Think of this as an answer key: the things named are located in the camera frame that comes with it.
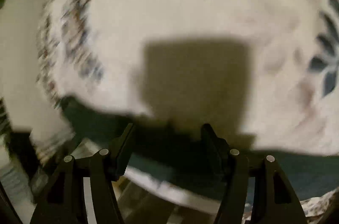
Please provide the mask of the dark blue denim jeans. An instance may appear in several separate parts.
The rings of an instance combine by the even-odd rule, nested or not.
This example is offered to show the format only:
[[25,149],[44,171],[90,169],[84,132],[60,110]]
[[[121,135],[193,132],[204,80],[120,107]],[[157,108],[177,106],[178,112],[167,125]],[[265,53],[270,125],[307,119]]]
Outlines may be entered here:
[[[136,125],[135,145],[129,165],[153,178],[170,182],[198,195],[221,200],[228,165],[224,140],[194,139],[169,125],[142,125],[126,114],[96,111],[75,97],[61,99],[60,109],[75,132],[75,141],[88,138],[101,147],[109,146],[129,123]],[[254,167],[271,154],[287,175],[299,199],[321,196],[338,188],[338,156],[312,156],[282,150],[245,150]]]

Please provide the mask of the floral bed blanket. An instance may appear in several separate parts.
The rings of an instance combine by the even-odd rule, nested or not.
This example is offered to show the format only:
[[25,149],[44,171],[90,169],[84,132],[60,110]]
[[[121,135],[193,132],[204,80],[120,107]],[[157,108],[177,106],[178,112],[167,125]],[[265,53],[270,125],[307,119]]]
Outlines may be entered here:
[[45,0],[37,46],[55,107],[277,149],[311,219],[338,193],[338,0]]

